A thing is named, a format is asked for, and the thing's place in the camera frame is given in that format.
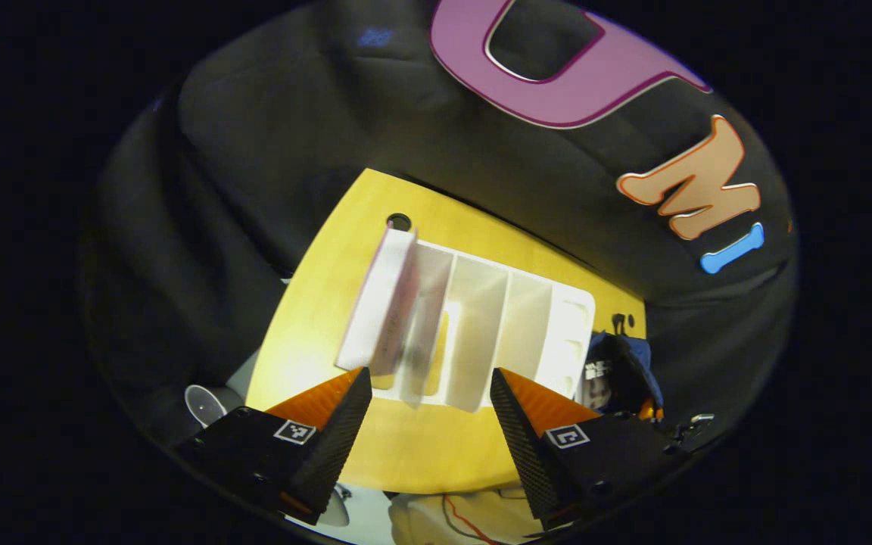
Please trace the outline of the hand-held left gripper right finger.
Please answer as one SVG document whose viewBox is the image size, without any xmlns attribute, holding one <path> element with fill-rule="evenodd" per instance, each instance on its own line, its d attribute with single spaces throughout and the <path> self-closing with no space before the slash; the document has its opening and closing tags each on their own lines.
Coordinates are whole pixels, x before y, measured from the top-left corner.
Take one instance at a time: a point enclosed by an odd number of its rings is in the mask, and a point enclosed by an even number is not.
<svg viewBox="0 0 872 545">
<path fill-rule="evenodd" d="M 490 399 L 531 514 L 544 530 L 632 503 L 693 455 L 651 421 L 600 415 L 512 370 L 492 372 Z"/>
</svg>

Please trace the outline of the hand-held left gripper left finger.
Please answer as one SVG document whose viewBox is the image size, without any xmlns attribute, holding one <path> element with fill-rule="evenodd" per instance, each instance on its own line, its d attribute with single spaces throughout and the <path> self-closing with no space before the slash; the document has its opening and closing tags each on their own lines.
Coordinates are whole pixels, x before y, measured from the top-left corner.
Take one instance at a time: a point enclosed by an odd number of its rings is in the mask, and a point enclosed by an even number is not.
<svg viewBox="0 0 872 545">
<path fill-rule="evenodd" d="M 268 410 L 235 408 L 177 452 L 245 503 L 314 525 L 328 510 L 371 400 L 369 369 L 356 368 Z"/>
</svg>

